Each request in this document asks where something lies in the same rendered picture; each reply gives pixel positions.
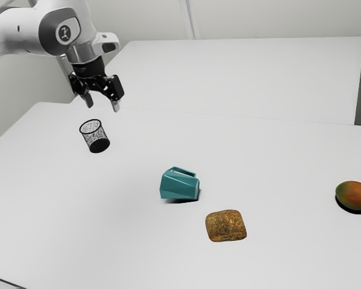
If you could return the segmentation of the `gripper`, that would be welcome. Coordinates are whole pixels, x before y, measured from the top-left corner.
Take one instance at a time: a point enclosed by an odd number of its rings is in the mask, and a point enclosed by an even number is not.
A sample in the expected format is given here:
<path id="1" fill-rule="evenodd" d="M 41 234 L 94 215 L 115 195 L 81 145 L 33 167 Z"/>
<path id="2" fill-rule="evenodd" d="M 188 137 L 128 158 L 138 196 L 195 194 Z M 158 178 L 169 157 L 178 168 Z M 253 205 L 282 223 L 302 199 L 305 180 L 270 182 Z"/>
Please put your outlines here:
<path id="1" fill-rule="evenodd" d="M 125 92 L 117 75 L 106 76 L 102 58 L 84 64 L 72 64 L 69 82 L 74 94 L 80 95 L 88 108 L 93 106 L 91 91 L 101 92 L 112 105 L 114 112 L 120 109 L 119 102 Z"/>

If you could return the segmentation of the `black mesh pen holder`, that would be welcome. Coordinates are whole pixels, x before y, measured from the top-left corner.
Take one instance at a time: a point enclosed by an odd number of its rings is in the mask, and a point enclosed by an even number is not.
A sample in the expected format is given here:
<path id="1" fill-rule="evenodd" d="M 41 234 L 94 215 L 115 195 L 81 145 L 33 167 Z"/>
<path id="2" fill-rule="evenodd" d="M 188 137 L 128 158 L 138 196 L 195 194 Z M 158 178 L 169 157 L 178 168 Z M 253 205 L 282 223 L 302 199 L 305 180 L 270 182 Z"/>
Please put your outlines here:
<path id="1" fill-rule="evenodd" d="M 110 146 L 110 141 L 106 136 L 102 122 L 99 119 L 85 121 L 79 127 L 79 132 L 83 136 L 91 153 L 101 153 Z"/>

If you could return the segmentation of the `teal faceted mug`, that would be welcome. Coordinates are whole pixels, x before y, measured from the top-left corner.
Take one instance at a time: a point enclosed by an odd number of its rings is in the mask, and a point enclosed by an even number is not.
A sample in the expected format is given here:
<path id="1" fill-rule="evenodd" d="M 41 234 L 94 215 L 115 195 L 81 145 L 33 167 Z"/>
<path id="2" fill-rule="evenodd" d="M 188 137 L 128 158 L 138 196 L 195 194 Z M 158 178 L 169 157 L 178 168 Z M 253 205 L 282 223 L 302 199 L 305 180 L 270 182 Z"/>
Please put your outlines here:
<path id="1" fill-rule="evenodd" d="M 199 189 L 200 181 L 195 173 L 172 167 L 162 174 L 159 193 L 161 199 L 197 200 Z"/>

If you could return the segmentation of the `brown bread roll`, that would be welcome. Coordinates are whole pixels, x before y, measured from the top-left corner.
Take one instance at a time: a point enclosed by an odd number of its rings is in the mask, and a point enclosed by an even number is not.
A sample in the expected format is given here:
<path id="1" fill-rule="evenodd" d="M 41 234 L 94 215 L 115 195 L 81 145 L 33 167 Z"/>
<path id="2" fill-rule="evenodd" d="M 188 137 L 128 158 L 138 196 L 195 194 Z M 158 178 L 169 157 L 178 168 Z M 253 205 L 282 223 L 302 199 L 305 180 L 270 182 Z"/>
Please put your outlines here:
<path id="1" fill-rule="evenodd" d="M 237 210 L 210 213 L 205 218 L 208 237 L 213 242 L 237 241 L 247 237 L 242 215 Z"/>

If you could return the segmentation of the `red green mango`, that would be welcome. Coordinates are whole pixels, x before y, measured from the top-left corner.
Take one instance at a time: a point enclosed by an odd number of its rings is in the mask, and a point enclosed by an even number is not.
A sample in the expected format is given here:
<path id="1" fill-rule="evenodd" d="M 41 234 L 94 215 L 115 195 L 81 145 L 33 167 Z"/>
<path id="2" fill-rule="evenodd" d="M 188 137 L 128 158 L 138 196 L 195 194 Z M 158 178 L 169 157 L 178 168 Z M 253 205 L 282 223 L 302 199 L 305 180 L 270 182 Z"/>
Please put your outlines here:
<path id="1" fill-rule="evenodd" d="M 344 181 L 335 189 L 337 200 L 345 207 L 361 211 L 361 182 Z"/>

